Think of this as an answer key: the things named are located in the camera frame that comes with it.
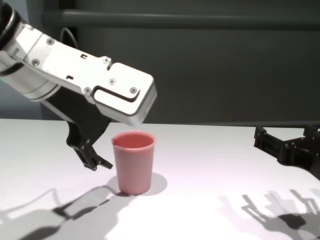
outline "plastic cup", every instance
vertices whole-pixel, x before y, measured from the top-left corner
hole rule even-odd
[[[151,187],[156,138],[143,131],[127,131],[112,139],[120,191],[140,195]]]

